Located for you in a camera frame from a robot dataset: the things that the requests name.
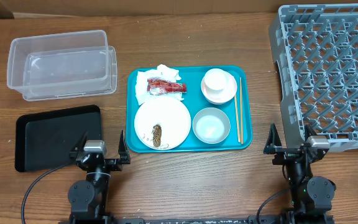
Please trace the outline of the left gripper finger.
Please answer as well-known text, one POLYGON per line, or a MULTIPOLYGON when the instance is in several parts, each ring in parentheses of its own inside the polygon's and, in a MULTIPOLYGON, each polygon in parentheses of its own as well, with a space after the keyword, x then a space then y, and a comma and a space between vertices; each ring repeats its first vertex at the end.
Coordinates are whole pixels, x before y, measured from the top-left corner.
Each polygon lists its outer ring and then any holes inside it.
POLYGON ((118 153, 121 163, 130 163, 131 157, 127 148, 127 144, 124 138, 124 131, 121 131, 119 146, 118 146, 118 153))
POLYGON ((80 152, 83 150, 84 148, 84 145, 86 144, 86 141, 87 141, 87 138, 88 138, 88 132, 85 131, 80 139, 77 141, 77 143, 75 143, 75 145, 73 146, 73 148, 70 150, 71 153, 74 153, 74 152, 80 152))

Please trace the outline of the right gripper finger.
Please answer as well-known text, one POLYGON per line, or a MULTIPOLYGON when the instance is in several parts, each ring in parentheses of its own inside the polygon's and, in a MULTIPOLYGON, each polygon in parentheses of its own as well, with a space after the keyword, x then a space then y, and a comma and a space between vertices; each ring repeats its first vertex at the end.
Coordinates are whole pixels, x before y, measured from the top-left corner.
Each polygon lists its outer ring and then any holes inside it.
POLYGON ((309 146, 313 146, 315 144, 316 133, 311 127, 310 124, 305 125, 305 143, 309 146))
POLYGON ((278 135, 276 125, 272 123, 270 125, 268 139, 264 147, 264 154, 276 154, 281 149, 282 143, 278 135))

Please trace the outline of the black plastic tray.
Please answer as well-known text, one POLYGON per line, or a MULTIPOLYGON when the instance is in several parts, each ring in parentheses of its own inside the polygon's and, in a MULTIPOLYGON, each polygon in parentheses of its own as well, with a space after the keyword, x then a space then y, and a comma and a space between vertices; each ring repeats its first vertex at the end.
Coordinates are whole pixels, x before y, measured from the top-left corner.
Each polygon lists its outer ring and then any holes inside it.
POLYGON ((96 105, 26 114, 16 121, 15 170, 52 169, 70 161, 69 152, 84 133, 102 140, 101 110, 96 105))

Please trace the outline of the red snack wrapper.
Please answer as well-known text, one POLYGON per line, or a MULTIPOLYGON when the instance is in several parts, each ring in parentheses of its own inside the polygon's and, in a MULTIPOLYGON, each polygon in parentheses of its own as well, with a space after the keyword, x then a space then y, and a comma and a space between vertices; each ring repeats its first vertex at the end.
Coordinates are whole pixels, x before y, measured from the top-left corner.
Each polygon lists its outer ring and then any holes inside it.
POLYGON ((159 78, 149 78, 147 83, 147 91, 152 95, 187 92, 187 87, 184 83, 174 83, 159 78))

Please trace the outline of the white cup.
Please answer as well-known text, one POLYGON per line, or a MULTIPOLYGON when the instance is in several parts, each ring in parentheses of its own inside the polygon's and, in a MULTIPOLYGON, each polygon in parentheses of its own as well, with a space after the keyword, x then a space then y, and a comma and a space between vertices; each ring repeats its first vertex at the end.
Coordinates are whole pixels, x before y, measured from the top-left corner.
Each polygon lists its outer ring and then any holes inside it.
POLYGON ((220 94, 228 83, 227 72, 220 68, 212 68, 204 75, 204 84, 211 94, 220 94))

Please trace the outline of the white napkin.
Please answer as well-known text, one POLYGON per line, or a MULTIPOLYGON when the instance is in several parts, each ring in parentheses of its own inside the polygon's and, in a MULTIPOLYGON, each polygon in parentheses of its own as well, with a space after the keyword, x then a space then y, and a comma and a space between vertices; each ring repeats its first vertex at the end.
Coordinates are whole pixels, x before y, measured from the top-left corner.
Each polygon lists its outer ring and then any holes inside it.
POLYGON ((158 96, 169 96, 179 101, 184 100, 184 98, 182 97, 183 93, 168 93, 164 95, 150 94, 147 91, 147 85, 148 85, 147 80, 149 78, 159 78, 174 83, 178 83, 178 81, 181 80, 181 77, 179 76, 179 70, 167 67, 164 64, 160 64, 157 68, 146 70, 144 72, 138 71, 136 76, 136 84, 135 84, 135 96, 137 98, 139 105, 158 96))

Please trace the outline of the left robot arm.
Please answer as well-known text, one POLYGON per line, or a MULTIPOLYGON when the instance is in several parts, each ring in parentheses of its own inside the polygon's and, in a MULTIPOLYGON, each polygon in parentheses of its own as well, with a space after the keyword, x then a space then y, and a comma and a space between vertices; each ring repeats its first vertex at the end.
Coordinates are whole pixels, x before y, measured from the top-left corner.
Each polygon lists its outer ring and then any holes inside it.
POLYGON ((121 133, 115 159, 106 157, 103 140, 88 140, 85 132, 70 150, 70 160, 86 172, 86 178, 75 182, 68 191, 71 204, 70 223, 117 223, 106 211, 111 172, 122 171, 131 163, 124 134, 121 133))

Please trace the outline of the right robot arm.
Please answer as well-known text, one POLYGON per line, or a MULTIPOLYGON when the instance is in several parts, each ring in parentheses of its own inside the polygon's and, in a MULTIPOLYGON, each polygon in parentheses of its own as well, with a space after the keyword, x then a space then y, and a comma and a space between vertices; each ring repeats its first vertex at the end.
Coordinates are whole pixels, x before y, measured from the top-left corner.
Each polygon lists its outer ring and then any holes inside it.
POLYGON ((291 194, 292 208, 284 209, 275 223, 334 223, 326 212, 332 209, 332 200, 336 190, 333 181, 314 176, 311 164, 320 161, 329 151, 329 142, 325 136, 317 135, 310 125, 305 125, 306 141, 298 148, 284 148, 275 124, 270 125, 264 154, 273 154, 273 165, 282 167, 283 176, 289 188, 269 197, 258 209, 257 223, 262 221, 260 213, 263 207, 275 197, 287 192, 291 194))

